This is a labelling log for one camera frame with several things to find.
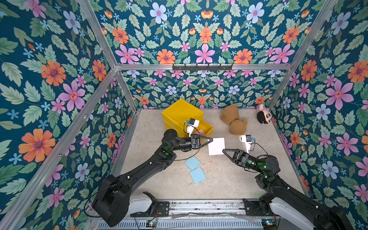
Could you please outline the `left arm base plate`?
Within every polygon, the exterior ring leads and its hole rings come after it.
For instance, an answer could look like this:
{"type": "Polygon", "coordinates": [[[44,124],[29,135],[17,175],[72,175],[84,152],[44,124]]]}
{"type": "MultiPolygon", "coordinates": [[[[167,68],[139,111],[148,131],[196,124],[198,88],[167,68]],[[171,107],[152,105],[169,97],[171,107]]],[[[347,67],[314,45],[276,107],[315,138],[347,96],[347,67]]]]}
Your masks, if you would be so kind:
{"type": "Polygon", "coordinates": [[[170,202],[158,201],[153,202],[146,212],[137,212],[130,214],[130,217],[167,217],[169,216],[170,202]]]}

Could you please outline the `blue sticky note pad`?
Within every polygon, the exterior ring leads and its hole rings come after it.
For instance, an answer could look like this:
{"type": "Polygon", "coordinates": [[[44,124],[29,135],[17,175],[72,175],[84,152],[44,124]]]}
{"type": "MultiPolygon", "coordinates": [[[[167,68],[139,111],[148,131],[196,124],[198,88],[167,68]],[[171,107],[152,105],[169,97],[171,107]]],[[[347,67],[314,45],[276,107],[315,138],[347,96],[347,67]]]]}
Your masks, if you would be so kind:
{"type": "Polygon", "coordinates": [[[206,179],[206,176],[204,172],[202,171],[202,168],[196,168],[193,171],[190,172],[190,176],[193,179],[195,184],[198,184],[206,179]]]}
{"type": "Polygon", "coordinates": [[[195,170],[199,165],[200,161],[196,157],[191,157],[185,161],[185,165],[191,170],[195,170]]]}

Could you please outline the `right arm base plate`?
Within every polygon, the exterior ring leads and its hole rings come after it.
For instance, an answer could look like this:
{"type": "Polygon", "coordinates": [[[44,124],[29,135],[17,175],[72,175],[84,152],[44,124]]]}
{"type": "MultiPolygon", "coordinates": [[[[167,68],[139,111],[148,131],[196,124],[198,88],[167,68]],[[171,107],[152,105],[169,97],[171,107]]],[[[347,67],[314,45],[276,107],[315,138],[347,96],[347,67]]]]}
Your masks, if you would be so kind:
{"type": "Polygon", "coordinates": [[[270,216],[272,211],[264,201],[243,199],[244,209],[247,216],[270,216]]]}

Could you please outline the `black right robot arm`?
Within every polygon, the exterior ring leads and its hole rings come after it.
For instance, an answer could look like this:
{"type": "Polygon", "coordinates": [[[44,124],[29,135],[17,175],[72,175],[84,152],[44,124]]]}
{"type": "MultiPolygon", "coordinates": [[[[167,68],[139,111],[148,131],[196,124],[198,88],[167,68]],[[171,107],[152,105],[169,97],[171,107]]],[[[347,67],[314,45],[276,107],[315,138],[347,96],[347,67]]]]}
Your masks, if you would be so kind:
{"type": "Polygon", "coordinates": [[[256,182],[266,191],[259,199],[263,213],[272,212],[301,230],[353,229],[341,209],[321,204],[287,184],[278,175],[280,167],[275,156],[254,157],[240,149],[223,149],[222,152],[237,166],[258,173],[256,182]]]}

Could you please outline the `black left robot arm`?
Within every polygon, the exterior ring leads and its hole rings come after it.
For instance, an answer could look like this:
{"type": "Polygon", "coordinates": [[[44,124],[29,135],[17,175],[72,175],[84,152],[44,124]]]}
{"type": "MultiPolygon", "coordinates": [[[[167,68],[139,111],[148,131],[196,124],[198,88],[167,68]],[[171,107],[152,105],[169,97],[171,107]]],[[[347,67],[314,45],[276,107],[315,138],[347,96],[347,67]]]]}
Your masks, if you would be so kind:
{"type": "Polygon", "coordinates": [[[92,208],[108,224],[114,227],[128,214],[132,193],[155,174],[176,161],[176,150],[199,150],[213,142],[213,138],[193,134],[180,138],[174,129],[165,131],[162,143],[144,163],[118,177],[107,176],[92,202],[92,208]]]}

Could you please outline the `yellow plastic drawer cabinet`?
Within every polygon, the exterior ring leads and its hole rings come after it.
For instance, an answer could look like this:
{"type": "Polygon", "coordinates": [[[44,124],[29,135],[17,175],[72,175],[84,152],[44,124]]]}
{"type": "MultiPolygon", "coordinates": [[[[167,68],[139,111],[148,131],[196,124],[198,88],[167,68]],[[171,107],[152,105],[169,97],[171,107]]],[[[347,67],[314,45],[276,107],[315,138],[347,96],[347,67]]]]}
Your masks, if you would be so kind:
{"type": "Polygon", "coordinates": [[[184,132],[185,121],[191,118],[204,121],[204,112],[183,99],[165,109],[162,112],[162,116],[165,129],[174,129],[180,138],[189,137],[184,132]]]}

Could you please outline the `yellow drawer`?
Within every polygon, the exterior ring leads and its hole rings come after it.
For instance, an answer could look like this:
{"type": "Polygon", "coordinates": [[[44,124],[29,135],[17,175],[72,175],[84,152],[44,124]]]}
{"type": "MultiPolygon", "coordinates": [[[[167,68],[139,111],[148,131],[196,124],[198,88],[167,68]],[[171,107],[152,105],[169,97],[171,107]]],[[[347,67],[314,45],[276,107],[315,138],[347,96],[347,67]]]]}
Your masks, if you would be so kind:
{"type": "Polygon", "coordinates": [[[203,130],[207,131],[207,133],[208,133],[208,136],[207,137],[209,137],[213,133],[213,129],[214,129],[213,126],[211,126],[210,124],[208,124],[207,122],[205,122],[203,120],[199,120],[199,121],[200,121],[200,123],[199,123],[199,126],[197,127],[197,131],[194,131],[192,133],[192,135],[193,134],[200,135],[199,132],[198,132],[198,130],[199,129],[203,129],[203,130]]]}

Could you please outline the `pink sticky note pad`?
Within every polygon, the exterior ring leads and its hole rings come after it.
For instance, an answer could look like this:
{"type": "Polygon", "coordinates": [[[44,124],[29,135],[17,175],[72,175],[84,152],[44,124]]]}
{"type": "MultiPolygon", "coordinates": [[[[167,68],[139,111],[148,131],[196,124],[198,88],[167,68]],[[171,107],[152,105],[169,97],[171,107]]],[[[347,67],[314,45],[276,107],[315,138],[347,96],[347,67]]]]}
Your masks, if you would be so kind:
{"type": "Polygon", "coordinates": [[[201,136],[205,136],[205,137],[207,137],[207,136],[208,136],[207,131],[205,131],[205,130],[203,130],[203,129],[199,129],[199,130],[198,130],[198,132],[199,132],[199,134],[200,134],[201,136]]]}
{"type": "Polygon", "coordinates": [[[212,142],[208,144],[209,156],[223,155],[225,149],[224,138],[213,138],[212,142]]]}

